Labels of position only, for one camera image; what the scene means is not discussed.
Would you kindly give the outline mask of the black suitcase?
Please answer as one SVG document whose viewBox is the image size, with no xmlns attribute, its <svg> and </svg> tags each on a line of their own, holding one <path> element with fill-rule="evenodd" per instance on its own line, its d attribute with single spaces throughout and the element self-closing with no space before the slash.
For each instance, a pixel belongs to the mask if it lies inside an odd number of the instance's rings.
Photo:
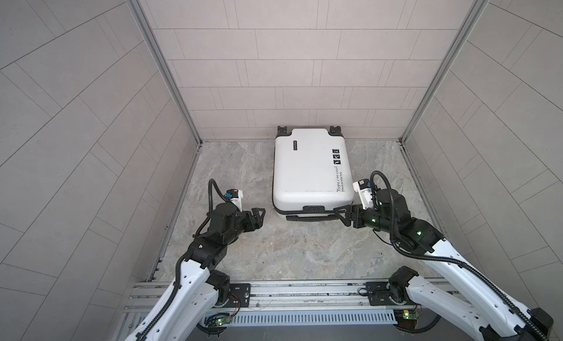
<svg viewBox="0 0 563 341">
<path fill-rule="evenodd" d="M 333 210 L 353 203 L 353 179 L 339 126 L 277 128 L 272 202 L 289 222 L 337 220 Z"/>
</svg>

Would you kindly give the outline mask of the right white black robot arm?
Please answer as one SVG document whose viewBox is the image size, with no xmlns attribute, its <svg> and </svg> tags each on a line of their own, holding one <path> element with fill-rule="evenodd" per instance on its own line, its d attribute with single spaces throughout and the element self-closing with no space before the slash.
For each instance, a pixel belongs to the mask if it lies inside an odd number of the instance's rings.
<svg viewBox="0 0 563 341">
<path fill-rule="evenodd" d="M 543 309 L 530 309 L 506 294 L 470 264 L 431 223 L 411 215 L 406 199 L 391 188 L 388 178 L 374 171 L 357 182 L 337 180 L 337 192 L 359 195 L 360 204 L 347 201 L 334 208 L 347 227 L 370 228 L 389 234 L 393 249 L 425 262 L 464 296 L 460 300 L 440 291 L 407 266 L 388 280 L 395 304 L 412 301 L 463 330 L 474 340 L 548 340 L 554 320 Z"/>
</svg>

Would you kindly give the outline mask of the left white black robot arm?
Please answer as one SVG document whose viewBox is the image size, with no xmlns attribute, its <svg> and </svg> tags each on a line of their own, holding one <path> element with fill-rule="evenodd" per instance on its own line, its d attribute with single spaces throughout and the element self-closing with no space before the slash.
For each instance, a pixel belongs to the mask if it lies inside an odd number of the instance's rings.
<svg viewBox="0 0 563 341">
<path fill-rule="evenodd" d="M 230 244 L 243 233 L 263 226 L 265 209 L 242 209 L 243 193 L 223 193 L 214 179 L 208 181 L 208 213 L 197 228 L 187 251 L 174 266 L 174 279 L 128 340 L 186 340 L 194 329 L 219 336 L 233 321 L 234 313 L 208 311 L 233 300 L 236 310 L 242 303 L 230 291 L 230 276 L 217 270 Z"/>
</svg>

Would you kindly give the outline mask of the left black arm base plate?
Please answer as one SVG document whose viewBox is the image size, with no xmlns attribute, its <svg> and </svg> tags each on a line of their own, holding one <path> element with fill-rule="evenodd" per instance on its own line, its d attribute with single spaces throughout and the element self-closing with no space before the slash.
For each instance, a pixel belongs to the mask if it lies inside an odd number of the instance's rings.
<svg viewBox="0 0 563 341">
<path fill-rule="evenodd" d="M 235 283 L 223 285 L 218 289 L 218 301 L 215 308 L 236 308 L 249 306 L 251 285 L 249 283 Z"/>
</svg>

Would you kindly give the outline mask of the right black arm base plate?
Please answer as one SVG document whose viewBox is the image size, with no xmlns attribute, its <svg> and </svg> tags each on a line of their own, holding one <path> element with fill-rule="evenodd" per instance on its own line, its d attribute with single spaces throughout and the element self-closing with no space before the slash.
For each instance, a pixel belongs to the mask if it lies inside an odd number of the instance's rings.
<svg viewBox="0 0 563 341">
<path fill-rule="evenodd" d="M 370 306 L 414 307 L 416 305 L 408 297 L 406 288 L 395 282 L 366 282 L 365 290 Z"/>
</svg>

